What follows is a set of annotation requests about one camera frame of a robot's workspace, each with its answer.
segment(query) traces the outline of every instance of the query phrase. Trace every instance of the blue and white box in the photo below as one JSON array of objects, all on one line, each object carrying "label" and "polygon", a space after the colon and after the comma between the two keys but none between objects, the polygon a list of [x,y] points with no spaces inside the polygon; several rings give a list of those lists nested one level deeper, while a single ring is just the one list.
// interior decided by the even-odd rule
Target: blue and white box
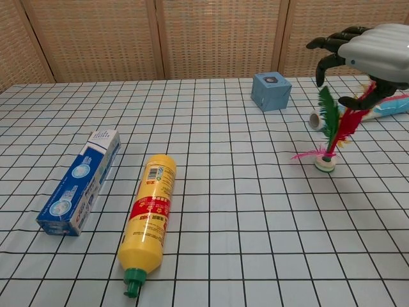
[{"label": "blue and white box", "polygon": [[116,130],[95,131],[37,216],[49,235],[78,236],[118,150]]},{"label": "blue and white box", "polygon": [[263,111],[287,108],[291,83],[278,72],[255,74],[251,99]]}]

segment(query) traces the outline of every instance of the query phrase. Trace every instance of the yellow bottle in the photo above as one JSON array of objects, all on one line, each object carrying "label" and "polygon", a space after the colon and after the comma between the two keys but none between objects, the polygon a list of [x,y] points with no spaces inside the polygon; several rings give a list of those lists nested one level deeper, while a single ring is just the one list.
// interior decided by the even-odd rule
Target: yellow bottle
[{"label": "yellow bottle", "polygon": [[128,297],[138,296],[146,276],[162,262],[175,176],[176,163],[169,156],[148,160],[118,251]]}]

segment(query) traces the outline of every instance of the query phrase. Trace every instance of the robotic hand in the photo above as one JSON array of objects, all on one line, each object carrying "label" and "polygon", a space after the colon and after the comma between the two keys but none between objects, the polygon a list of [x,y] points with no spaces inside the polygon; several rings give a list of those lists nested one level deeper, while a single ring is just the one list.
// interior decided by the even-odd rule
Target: robotic hand
[{"label": "robotic hand", "polygon": [[352,110],[371,109],[396,90],[409,88],[409,26],[382,24],[373,29],[350,27],[328,38],[318,37],[308,49],[326,49],[333,54],[321,59],[316,84],[322,86],[328,68],[347,65],[368,74],[375,87],[358,99],[341,97],[339,103]]}]

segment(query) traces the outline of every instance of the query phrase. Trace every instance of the pink feather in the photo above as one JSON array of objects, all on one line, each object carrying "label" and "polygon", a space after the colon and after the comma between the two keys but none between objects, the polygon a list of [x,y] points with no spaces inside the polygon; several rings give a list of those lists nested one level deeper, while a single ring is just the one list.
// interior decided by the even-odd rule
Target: pink feather
[{"label": "pink feather", "polygon": [[301,159],[301,158],[307,157],[309,155],[324,155],[325,157],[335,157],[336,156],[336,154],[334,154],[334,153],[327,154],[327,151],[325,150],[325,148],[323,148],[320,145],[320,147],[318,149],[310,150],[308,152],[299,153],[298,155],[295,155],[291,159]]}]

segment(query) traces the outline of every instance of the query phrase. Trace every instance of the wall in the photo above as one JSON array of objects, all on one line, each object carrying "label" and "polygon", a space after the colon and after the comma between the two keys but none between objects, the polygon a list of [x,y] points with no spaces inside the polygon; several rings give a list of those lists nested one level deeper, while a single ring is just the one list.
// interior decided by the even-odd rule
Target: wall
[{"label": "wall", "polygon": [[58,82],[164,78],[153,0],[22,3]]},{"label": "wall", "polygon": [[54,82],[18,1],[0,1],[0,92],[14,84]]},{"label": "wall", "polygon": [[0,91],[54,78],[312,76],[329,52],[307,42],[385,22],[409,23],[408,0],[2,0]]}]

